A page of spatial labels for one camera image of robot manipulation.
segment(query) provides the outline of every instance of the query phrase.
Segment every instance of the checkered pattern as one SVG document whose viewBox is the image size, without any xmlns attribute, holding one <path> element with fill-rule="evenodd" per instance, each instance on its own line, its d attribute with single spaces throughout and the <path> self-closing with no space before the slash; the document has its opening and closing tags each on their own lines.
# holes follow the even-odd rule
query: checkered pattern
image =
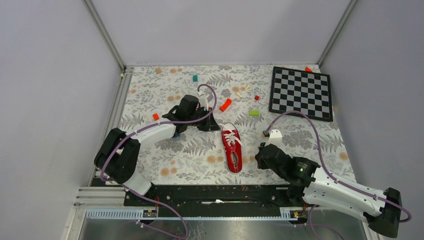
<svg viewBox="0 0 424 240">
<path fill-rule="evenodd" d="M 296 110 L 312 119 L 333 121 L 330 76 L 281 67 L 274 67 L 273 76 L 270 112 Z"/>
</svg>

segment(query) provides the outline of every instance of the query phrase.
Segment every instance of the white wall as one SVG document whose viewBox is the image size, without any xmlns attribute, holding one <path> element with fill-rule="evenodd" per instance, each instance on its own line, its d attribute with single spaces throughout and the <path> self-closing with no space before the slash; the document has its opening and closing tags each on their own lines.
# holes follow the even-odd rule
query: white wall
<svg viewBox="0 0 424 240">
<path fill-rule="evenodd" d="M 349 0 L 93 0 L 128 65 L 316 63 Z"/>
<path fill-rule="evenodd" d="M 423 238 L 423 12 L 422 0 L 359 1 L 321 69 L 356 179 L 399 190 L 412 212 L 400 240 Z"/>
<path fill-rule="evenodd" d="M 0 239 L 58 240 L 120 71 L 81 0 L 0 1 Z"/>
</svg>

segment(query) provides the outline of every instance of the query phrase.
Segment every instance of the orange block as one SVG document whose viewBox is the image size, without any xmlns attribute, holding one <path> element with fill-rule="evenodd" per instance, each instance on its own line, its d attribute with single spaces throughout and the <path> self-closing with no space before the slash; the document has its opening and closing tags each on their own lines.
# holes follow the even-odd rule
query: orange block
<svg viewBox="0 0 424 240">
<path fill-rule="evenodd" d="M 219 107 L 219 110 L 221 110 L 221 112 L 224 112 L 228 108 L 228 106 L 230 106 L 231 102 L 232 100 L 227 98 L 225 103 Z"/>
<path fill-rule="evenodd" d="M 153 114 L 153 119 L 155 121 L 159 120 L 159 115 L 157 113 Z"/>
</svg>

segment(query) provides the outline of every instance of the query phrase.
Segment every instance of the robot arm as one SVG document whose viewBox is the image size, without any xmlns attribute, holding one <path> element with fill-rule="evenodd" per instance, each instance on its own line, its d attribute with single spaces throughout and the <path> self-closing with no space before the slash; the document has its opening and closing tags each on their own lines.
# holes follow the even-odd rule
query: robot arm
<svg viewBox="0 0 424 240">
<path fill-rule="evenodd" d="M 281 138 L 279 130 L 272 130 L 268 141 L 259 147 L 255 159 L 259 169 L 271 169 L 290 183 L 287 195 L 291 202 L 297 205 L 307 203 L 329 207 L 368 223 L 379 234 L 391 238 L 397 236 L 400 209 L 339 184 L 314 161 L 304 157 L 290 157 L 275 145 L 277 142 L 281 143 Z M 373 189 L 332 172 L 330 174 L 338 181 L 402 205 L 401 194 L 396 189 Z"/>
<path fill-rule="evenodd" d="M 159 125 L 148 128 L 124 142 L 119 148 L 121 152 L 114 153 L 105 169 L 105 173 L 118 184 L 124 185 L 140 195 L 146 194 L 153 184 L 140 172 L 136 171 L 141 144 L 145 148 L 161 140 L 173 138 L 187 130 L 188 126 L 196 126 L 200 131 L 204 132 L 219 130 L 220 127 L 215 122 L 212 114 L 204 120 L 192 124 L 169 123 L 169 121 L 185 122 L 196 120 L 206 116 L 210 111 L 208 104 L 210 100 L 210 95 L 202 92 L 199 92 L 199 98 L 185 95 L 179 105 L 174 106 L 157 121 Z M 126 132 L 119 128 L 112 129 L 97 153 L 94 164 L 100 169 L 103 168 L 113 149 L 126 136 Z"/>
</svg>

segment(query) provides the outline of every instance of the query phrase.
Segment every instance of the shoelace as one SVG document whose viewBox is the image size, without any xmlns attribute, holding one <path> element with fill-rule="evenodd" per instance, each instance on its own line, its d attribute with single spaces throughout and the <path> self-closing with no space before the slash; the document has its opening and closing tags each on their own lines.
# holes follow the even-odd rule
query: shoelace
<svg viewBox="0 0 424 240">
<path fill-rule="evenodd" d="M 235 144 L 236 141 L 240 144 L 240 146 L 243 146 L 242 142 L 238 137 L 236 137 L 236 133 L 233 132 L 231 129 L 226 128 L 223 124 L 220 124 L 223 129 L 226 129 L 227 131 L 230 131 L 230 133 L 225 133 L 224 138 L 228 145 Z"/>
</svg>

